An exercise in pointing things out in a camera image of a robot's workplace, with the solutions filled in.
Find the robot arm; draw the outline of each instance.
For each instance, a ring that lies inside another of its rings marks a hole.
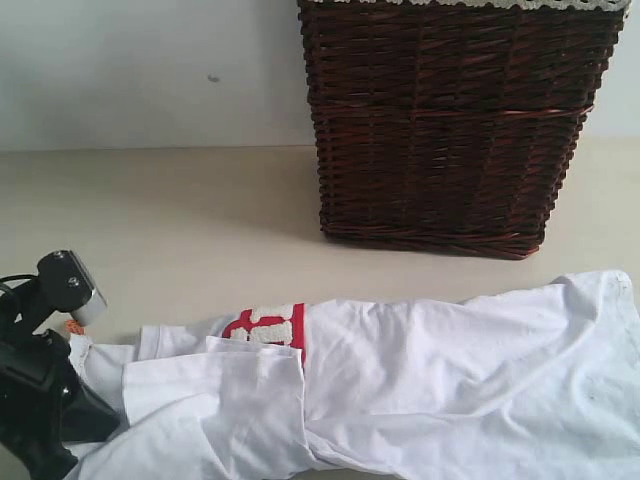
[[[8,286],[15,281],[24,283]],[[33,331],[56,311],[88,325],[106,302],[72,251],[53,252],[37,276],[5,277],[0,286],[0,442],[32,479],[60,480],[77,463],[62,442],[105,441],[120,420],[78,377],[66,340]]]

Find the red logo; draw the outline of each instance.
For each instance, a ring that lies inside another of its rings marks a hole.
[[[245,310],[227,325],[222,337],[297,348],[304,363],[304,303]]]

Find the brown wicker basket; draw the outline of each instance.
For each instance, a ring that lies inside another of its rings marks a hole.
[[[298,3],[323,231],[537,251],[624,12]]]

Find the beige table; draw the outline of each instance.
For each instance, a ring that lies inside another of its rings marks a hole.
[[[326,242],[311,148],[10,154],[0,156],[0,273],[76,249],[110,301],[89,330],[105,342],[252,305],[462,300],[595,269],[626,270],[638,292],[639,186],[640,139],[584,139],[543,249],[513,262]],[[2,449],[0,472],[27,478]]]

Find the white wall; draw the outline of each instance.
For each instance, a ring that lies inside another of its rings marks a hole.
[[[588,133],[640,135],[638,48]],[[295,0],[0,0],[0,150],[310,144],[305,98]]]

